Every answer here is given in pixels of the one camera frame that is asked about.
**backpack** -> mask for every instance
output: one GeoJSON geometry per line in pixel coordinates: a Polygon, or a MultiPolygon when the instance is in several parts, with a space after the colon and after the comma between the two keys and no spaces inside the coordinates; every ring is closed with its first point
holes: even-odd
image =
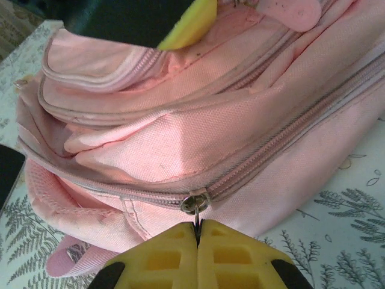
{"type": "Polygon", "coordinates": [[[259,235],[317,193],[385,110],[383,0],[265,14],[227,2],[176,51],[63,28],[49,39],[17,122],[32,208],[66,234],[50,276],[98,271],[193,220],[191,201],[259,235]],[[305,31],[288,28],[304,15],[305,31]]]}

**yellow object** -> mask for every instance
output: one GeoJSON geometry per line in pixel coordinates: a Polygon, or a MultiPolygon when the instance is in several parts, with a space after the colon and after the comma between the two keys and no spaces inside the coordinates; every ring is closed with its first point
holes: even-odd
{"type": "Polygon", "coordinates": [[[180,223],[128,250],[108,261],[89,288],[311,288],[303,285],[305,278],[283,252],[213,220],[204,220],[199,230],[193,223],[180,223]],[[277,260],[283,260],[297,272],[278,273],[273,265],[277,260]],[[123,268],[118,272],[118,281],[112,284],[109,276],[106,281],[106,275],[116,272],[114,265],[123,268]]]}
{"type": "Polygon", "coordinates": [[[198,42],[214,24],[217,5],[217,0],[195,0],[157,48],[174,50],[198,42]]]}

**table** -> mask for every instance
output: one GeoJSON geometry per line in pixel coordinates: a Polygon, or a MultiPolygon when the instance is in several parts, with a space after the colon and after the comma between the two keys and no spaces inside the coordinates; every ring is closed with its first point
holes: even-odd
{"type": "MultiPolygon", "coordinates": [[[[0,64],[0,143],[16,144],[13,81],[36,73],[57,22],[44,22],[0,64]]],[[[313,200],[259,240],[283,250],[315,289],[385,289],[385,114],[313,200]]],[[[87,288],[93,276],[52,279],[47,257],[63,237],[31,210],[23,175],[0,217],[0,289],[87,288]]]]}

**patterned tablecloth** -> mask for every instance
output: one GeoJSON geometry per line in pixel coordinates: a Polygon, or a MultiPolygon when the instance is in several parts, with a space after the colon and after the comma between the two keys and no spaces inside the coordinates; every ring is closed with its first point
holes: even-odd
{"type": "MultiPolygon", "coordinates": [[[[13,81],[39,70],[57,25],[45,22],[0,64],[0,143],[19,149],[13,81]]],[[[315,289],[385,289],[384,207],[385,115],[313,200],[255,237],[287,252],[315,289]]],[[[32,212],[21,176],[0,217],[0,289],[86,288],[93,276],[52,279],[44,271],[62,237],[32,212]]]]}

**zipper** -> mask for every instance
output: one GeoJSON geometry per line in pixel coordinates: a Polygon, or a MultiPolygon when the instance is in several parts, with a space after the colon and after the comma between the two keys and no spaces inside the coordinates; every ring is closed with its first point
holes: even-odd
{"type": "Polygon", "coordinates": [[[339,109],[347,102],[353,100],[362,91],[383,79],[385,75],[385,53],[375,57],[368,64],[352,73],[348,79],[338,85],[335,89],[326,93],[318,102],[311,105],[301,115],[292,120],[274,137],[268,140],[260,148],[234,168],[230,173],[222,178],[215,180],[207,187],[194,191],[181,193],[163,193],[155,191],[145,191],[137,189],[127,189],[124,185],[101,184],[89,179],[80,178],[71,173],[65,172],[53,166],[48,161],[39,157],[31,150],[20,138],[19,141],[29,157],[37,164],[45,167],[48,171],[68,179],[70,182],[91,190],[94,194],[116,195],[124,199],[139,200],[159,207],[169,209],[180,209],[186,213],[192,213],[191,203],[199,204],[199,211],[205,210],[213,201],[222,200],[237,191],[249,180],[254,178],[282,149],[292,145],[301,135],[311,127],[319,123],[322,119],[339,109]]]}

